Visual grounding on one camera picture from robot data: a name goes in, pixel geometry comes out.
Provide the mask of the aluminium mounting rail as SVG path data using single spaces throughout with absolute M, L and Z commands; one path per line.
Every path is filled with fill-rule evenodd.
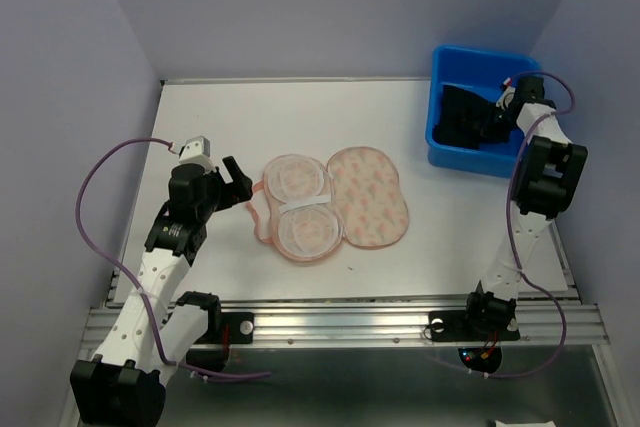
M 254 314 L 253 342 L 247 349 L 414 348 L 462 346 L 433 344 L 423 334 L 436 311 L 462 309 L 461 302 L 396 300 L 380 302 L 227 302 L 225 314 Z M 606 345 L 610 338 L 599 308 L 577 300 L 563 302 L 567 345 Z M 113 327 L 119 309 L 92 309 L 81 348 L 95 349 Z M 521 339 L 515 347 L 553 346 L 560 339 L 557 309 L 542 299 L 525 300 L 516 309 Z

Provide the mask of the floral mesh laundry bag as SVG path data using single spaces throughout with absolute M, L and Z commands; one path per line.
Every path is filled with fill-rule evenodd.
M 255 237 L 298 263 L 329 257 L 344 242 L 364 250 L 392 246 L 410 224 L 396 166 L 373 147 L 342 149 L 325 164 L 305 155 L 278 156 L 253 192 L 268 208 L 263 221 L 246 204 Z

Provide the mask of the black bra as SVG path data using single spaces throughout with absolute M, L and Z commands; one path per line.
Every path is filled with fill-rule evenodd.
M 494 103 L 471 91 L 445 85 L 440 118 L 433 129 L 434 140 L 442 145 L 472 150 L 479 150 L 481 144 L 506 143 L 510 136 L 487 136 L 488 114 Z

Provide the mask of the white paper sheet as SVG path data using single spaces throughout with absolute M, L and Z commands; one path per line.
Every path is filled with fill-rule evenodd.
M 494 427 L 556 427 L 553 421 L 546 422 L 504 422 L 500 420 L 494 421 Z

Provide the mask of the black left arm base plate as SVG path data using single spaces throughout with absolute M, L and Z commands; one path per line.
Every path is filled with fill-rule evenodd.
M 223 312 L 218 324 L 210 326 L 195 342 L 196 345 L 249 345 L 253 343 L 255 315 L 253 312 Z

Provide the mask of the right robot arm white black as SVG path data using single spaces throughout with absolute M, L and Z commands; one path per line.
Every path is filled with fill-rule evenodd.
M 557 299 L 525 273 L 534 247 L 565 212 L 581 179 L 588 149 L 564 133 L 558 118 L 575 107 L 569 86 L 554 74 L 528 71 L 503 82 L 494 121 L 509 120 L 524 134 L 509 180 L 506 234 L 495 260 L 467 298 L 460 325 L 473 340 L 496 341 L 514 327 L 520 285 Z

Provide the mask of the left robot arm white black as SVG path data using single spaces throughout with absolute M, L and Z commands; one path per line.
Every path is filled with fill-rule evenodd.
M 89 360 L 75 363 L 70 383 L 81 421 L 92 426 L 154 426 L 166 386 L 196 340 L 215 339 L 223 318 L 217 296 L 188 292 L 171 299 L 207 237 L 211 216 L 251 199 L 253 184 L 236 160 L 182 160 L 171 171 L 169 196 L 144 243 L 132 289 L 114 325 Z

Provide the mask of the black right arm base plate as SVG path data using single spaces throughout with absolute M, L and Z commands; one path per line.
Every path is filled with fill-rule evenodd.
M 521 338 L 518 330 L 473 326 L 466 319 L 463 310 L 439 310 L 429 313 L 425 335 L 428 340 L 449 343 L 518 341 Z

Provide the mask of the blue plastic bin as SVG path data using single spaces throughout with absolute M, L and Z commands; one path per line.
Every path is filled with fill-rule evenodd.
M 508 178 L 523 133 L 513 122 L 497 127 L 487 123 L 497 115 L 503 81 L 538 69 L 538 62 L 520 54 L 437 47 L 425 130 L 428 161 L 436 167 Z

